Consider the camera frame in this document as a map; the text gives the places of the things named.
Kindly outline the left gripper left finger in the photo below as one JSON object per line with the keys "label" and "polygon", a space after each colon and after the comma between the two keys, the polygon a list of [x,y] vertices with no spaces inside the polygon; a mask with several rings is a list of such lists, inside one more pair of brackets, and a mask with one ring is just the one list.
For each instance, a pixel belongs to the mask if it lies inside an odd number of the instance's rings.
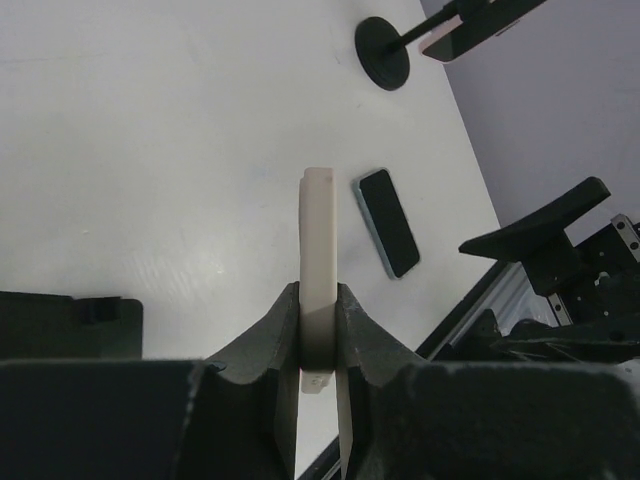
{"label": "left gripper left finger", "polygon": [[291,479],[299,287],[206,359],[5,360],[5,479]]}

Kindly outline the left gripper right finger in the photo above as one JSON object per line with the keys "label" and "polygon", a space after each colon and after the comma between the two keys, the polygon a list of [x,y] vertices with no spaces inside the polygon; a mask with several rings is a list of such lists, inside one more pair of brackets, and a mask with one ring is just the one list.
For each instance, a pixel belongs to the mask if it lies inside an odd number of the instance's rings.
{"label": "left gripper right finger", "polygon": [[346,479],[635,479],[639,384],[620,366],[430,362],[346,285],[335,306]]}

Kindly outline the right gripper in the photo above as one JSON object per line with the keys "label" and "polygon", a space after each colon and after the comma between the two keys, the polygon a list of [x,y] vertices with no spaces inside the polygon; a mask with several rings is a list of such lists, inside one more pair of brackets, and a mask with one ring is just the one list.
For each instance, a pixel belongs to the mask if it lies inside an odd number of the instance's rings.
{"label": "right gripper", "polygon": [[[522,219],[465,241],[459,252],[521,261],[610,196],[601,179],[588,177]],[[638,359],[639,225],[618,214],[576,251],[583,270],[549,297],[559,325],[530,327],[519,354],[532,360]]]}

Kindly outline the white-cased phone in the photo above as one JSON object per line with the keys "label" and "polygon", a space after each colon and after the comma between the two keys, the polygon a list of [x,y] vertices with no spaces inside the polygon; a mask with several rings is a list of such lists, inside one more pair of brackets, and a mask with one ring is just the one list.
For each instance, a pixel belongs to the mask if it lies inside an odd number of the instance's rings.
{"label": "white-cased phone", "polygon": [[335,369],[337,200],[334,171],[311,167],[299,188],[301,389],[318,394]]}

